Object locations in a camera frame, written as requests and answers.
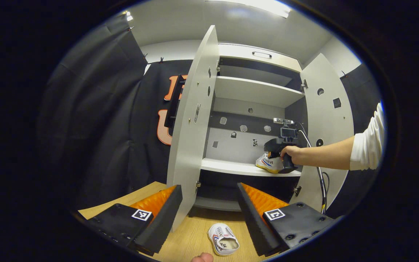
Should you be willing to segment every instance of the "white sneaker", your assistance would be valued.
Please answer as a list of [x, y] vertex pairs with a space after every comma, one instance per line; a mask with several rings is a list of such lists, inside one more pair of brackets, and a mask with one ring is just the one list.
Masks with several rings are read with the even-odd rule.
[[240, 247], [232, 230], [223, 223], [214, 224], [208, 231], [216, 255], [231, 255]]
[[259, 168], [266, 169], [273, 174], [277, 174], [279, 171], [284, 169], [284, 165], [282, 164], [280, 157], [268, 159], [268, 155], [266, 153], [256, 160], [255, 165]]

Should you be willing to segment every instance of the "wooden floor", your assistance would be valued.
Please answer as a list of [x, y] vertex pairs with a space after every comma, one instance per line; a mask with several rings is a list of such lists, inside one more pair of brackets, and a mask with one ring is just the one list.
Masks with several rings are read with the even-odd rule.
[[[90, 209], [79, 210], [79, 212], [86, 219], [90, 219], [112, 204], [131, 205], [165, 188], [165, 184], [153, 182], [142, 189], [114, 201]], [[161, 251], [158, 254], [154, 254], [153, 259], [162, 262], [190, 262], [193, 257], [200, 255], [202, 252], [212, 254], [214, 262], [258, 262], [268, 258], [264, 256], [259, 257], [256, 254], [241, 212], [194, 208], [192, 214], [193, 217], [185, 217], [175, 232], [169, 233]], [[227, 224], [237, 237], [240, 248], [234, 254], [227, 257], [220, 257], [215, 254], [207, 234], [209, 228], [215, 223]]]

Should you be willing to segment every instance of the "orange letter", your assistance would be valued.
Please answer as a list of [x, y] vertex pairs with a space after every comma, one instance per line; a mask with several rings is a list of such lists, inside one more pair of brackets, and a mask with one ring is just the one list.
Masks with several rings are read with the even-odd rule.
[[156, 134], [158, 135], [159, 141], [163, 144], [171, 145], [172, 136], [169, 135], [169, 128], [164, 126], [164, 121], [166, 119], [166, 114], [168, 113], [167, 109], [158, 111], [159, 121], [158, 121], [158, 130]]
[[[169, 80], [171, 81], [171, 86], [169, 87], [169, 93], [168, 93], [166, 96], [164, 96], [164, 99], [165, 99], [166, 101], [171, 100], [172, 92], [173, 92], [173, 90], [174, 90], [174, 85], [176, 84], [177, 77], [178, 77], [178, 76], [171, 76], [171, 77], [169, 78]], [[187, 75], [183, 75], [183, 76], [182, 76], [182, 78], [183, 78], [183, 79], [187, 79]]]

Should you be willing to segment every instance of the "white cabinet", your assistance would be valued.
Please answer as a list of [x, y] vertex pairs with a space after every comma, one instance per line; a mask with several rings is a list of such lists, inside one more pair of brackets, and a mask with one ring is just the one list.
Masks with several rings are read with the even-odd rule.
[[[270, 79], [277, 74], [280, 77], [276, 83], [286, 85], [250, 77], [217, 76], [218, 65], [223, 73], [223, 58], [239, 68], [247, 64], [250, 72], [257, 72], [250, 75], [258, 75], [258, 79]], [[286, 108], [302, 98], [306, 98], [308, 135], [313, 145], [320, 138], [325, 144], [330, 144], [353, 135], [351, 109], [344, 87], [332, 66], [324, 60], [320, 54], [305, 70], [301, 70], [296, 59], [280, 53], [243, 45], [218, 44], [216, 28], [214, 25], [209, 28], [189, 70], [173, 127], [167, 186], [181, 184], [183, 191], [173, 231], [193, 205], [229, 211], [239, 209], [236, 200], [221, 196], [225, 190], [217, 186], [203, 188], [203, 185], [197, 189], [202, 170], [253, 179], [297, 177], [303, 189], [292, 201], [301, 200], [319, 210], [316, 203], [321, 204], [321, 192], [313, 168], [304, 167], [302, 172], [290, 174], [271, 174], [256, 167], [255, 159], [263, 153], [263, 144], [278, 136], [281, 126], [274, 124], [272, 119], [289, 119]], [[307, 88], [303, 92], [300, 85], [304, 80]], [[320, 88], [324, 93], [318, 95]], [[334, 107], [336, 98], [341, 103], [338, 108]], [[231, 120], [227, 124], [222, 120], [225, 114]], [[241, 128], [245, 122], [251, 123], [247, 131]], [[270, 126], [269, 132], [263, 131], [265, 125]], [[231, 133], [238, 133], [237, 139], [232, 139], [235, 137]], [[330, 204], [339, 192], [346, 172], [328, 171], [332, 178], [328, 194]]]

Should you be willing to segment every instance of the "shoe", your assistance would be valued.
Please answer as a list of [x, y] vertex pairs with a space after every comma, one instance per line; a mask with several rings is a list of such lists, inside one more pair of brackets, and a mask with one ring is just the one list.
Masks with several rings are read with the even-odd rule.
[[280, 157], [269, 159], [266, 153], [256, 160], [255, 165], [259, 168], [266, 169], [273, 174], [278, 174], [279, 171], [284, 169], [284, 165], [282, 164]]
[[208, 237], [213, 243], [216, 255], [231, 255], [240, 247], [232, 230], [223, 223], [211, 226]]

